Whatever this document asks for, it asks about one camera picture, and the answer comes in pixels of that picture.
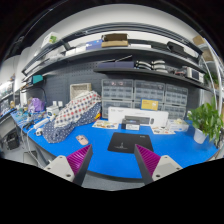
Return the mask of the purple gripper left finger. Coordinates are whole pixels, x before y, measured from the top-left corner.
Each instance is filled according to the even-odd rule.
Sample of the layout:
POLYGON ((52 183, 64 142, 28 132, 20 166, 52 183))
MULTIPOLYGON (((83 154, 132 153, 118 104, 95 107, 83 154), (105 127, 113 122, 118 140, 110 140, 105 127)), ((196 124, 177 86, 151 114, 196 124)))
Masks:
POLYGON ((68 156, 59 155, 44 170, 81 186, 92 155, 92 145, 87 145, 68 156))

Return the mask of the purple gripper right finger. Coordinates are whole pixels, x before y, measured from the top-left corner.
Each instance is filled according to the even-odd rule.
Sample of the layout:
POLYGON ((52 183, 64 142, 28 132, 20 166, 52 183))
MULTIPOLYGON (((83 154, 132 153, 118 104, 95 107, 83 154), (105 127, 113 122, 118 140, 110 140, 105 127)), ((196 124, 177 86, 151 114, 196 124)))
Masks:
POLYGON ((134 154, 145 185, 182 169, 170 156, 159 156, 140 145, 135 145, 134 154))

